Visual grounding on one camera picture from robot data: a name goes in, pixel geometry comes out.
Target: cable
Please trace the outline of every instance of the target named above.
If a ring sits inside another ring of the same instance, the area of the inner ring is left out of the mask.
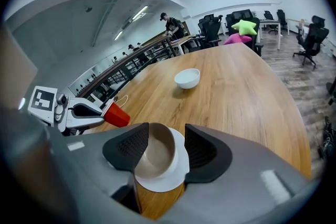
[[[125,105],[126,104],[126,102],[128,101],[128,95],[126,94],[126,95],[124,95],[124,97],[123,98],[121,98],[121,99],[119,99],[117,102],[115,102],[115,103],[118,103],[120,100],[122,100],[122,99],[124,99],[126,97],[126,101],[125,101],[125,103],[124,104],[122,104],[121,106],[119,106],[120,108],[122,108],[122,106],[123,105]]]

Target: beige cup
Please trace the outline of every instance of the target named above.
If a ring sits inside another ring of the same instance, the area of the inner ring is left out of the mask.
[[[145,179],[159,177],[172,164],[174,155],[174,136],[169,128],[161,123],[150,123],[148,146],[134,173]]]

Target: black office chair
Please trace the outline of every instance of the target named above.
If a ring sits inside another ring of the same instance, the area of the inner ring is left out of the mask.
[[[232,14],[227,14],[226,17],[225,17],[225,20],[226,20],[226,28],[229,32],[229,36],[235,34],[235,33],[238,33],[237,30],[233,29],[232,28],[232,25],[234,25],[234,18],[233,18],[233,15]]]
[[[221,26],[220,24],[222,21],[222,17],[222,15],[219,15],[218,17],[214,17],[211,21],[205,20],[203,22],[203,27],[205,29],[206,35],[204,39],[197,39],[197,41],[199,41],[201,44],[201,49],[218,46],[218,42],[222,41],[218,37],[218,31]]]
[[[273,15],[271,14],[271,12],[269,12],[268,10],[265,11],[264,13],[264,17],[267,20],[274,20],[273,19]],[[269,25],[270,31],[268,31],[268,33],[270,32],[274,32],[276,35],[278,34],[278,30],[277,30],[277,26],[276,25]]]
[[[201,30],[200,35],[204,37],[205,36],[205,29],[203,27],[203,23],[198,23],[198,27]]]
[[[258,33],[260,20],[257,17],[253,17],[253,14],[249,9],[245,9],[232,12],[232,14],[228,14],[226,16],[226,21],[228,22],[229,35],[238,33],[237,30],[232,29],[232,25],[239,22],[240,20],[246,20],[255,23],[256,26],[254,27],[254,30],[256,33]],[[257,55],[261,56],[261,49],[263,45],[257,43],[257,36],[256,35],[246,35],[246,36],[252,38],[252,40],[246,42],[245,45],[250,49],[252,49]]]
[[[279,19],[280,25],[281,25],[281,29],[280,29],[280,33],[281,33],[281,30],[284,28],[285,25],[287,25],[286,17],[285,17],[285,13],[283,12],[282,9],[278,9],[277,15],[278,15],[278,19]]]
[[[208,14],[204,16],[204,20],[211,21],[215,18],[214,14]]]
[[[316,56],[320,52],[321,43],[327,37],[329,30],[324,28],[325,19],[318,16],[313,16],[311,21],[312,24],[309,25],[309,31],[306,36],[306,39],[298,35],[298,43],[305,49],[305,51],[294,52],[293,58],[295,55],[304,56],[302,65],[305,65],[306,58],[314,64],[314,69],[316,68],[316,63],[313,61],[313,56]]]

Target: green star pillow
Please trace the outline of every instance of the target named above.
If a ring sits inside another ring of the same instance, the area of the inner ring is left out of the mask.
[[[239,31],[239,35],[256,35],[257,32],[254,31],[256,27],[255,23],[248,22],[246,20],[240,20],[238,23],[232,25],[232,28]]]

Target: white plate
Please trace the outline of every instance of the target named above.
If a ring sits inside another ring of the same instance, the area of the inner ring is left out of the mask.
[[[184,136],[173,128],[169,128],[174,136],[175,156],[171,166],[157,178],[144,179],[135,176],[141,186],[150,191],[163,193],[177,188],[184,182],[185,175],[189,173],[189,157],[184,147]]]

